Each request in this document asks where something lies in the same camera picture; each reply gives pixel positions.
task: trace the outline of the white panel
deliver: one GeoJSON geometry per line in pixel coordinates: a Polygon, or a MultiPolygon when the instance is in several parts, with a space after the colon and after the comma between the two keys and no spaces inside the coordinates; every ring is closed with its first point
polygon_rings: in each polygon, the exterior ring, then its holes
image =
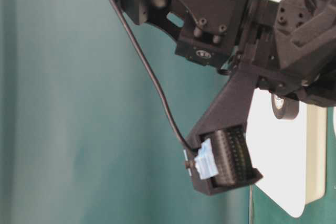
{"type": "Polygon", "coordinates": [[[256,185],[293,217],[324,195],[326,125],[326,109],[300,103],[297,118],[279,120],[271,94],[254,94],[246,138],[253,166],[264,176],[256,185]]]}

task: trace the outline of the screw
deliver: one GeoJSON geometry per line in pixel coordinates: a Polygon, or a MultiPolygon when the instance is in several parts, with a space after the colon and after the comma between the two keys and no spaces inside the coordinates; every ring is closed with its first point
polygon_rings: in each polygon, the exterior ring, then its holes
{"type": "Polygon", "coordinates": [[[219,33],[220,33],[220,34],[225,33],[226,30],[227,30],[226,25],[220,25],[220,26],[219,26],[219,33]]]}

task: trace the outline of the tape roll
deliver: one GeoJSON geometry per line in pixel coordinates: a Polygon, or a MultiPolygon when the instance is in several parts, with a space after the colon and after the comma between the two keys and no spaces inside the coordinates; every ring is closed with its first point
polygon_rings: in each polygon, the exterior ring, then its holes
{"type": "Polygon", "coordinates": [[[272,109],[277,119],[293,120],[299,114],[299,101],[272,94],[272,109]]]}

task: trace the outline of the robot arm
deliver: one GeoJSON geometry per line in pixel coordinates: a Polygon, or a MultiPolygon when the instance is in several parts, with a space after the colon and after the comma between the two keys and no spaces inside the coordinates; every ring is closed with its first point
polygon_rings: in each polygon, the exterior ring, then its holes
{"type": "Polygon", "coordinates": [[[212,195],[255,183],[244,132],[253,92],[268,90],[318,106],[336,106],[336,0],[114,0],[132,21],[176,41],[177,55],[230,75],[186,142],[196,190],[212,195]],[[183,21],[179,27],[167,16],[183,21]],[[197,157],[210,140],[216,172],[197,157]]]}

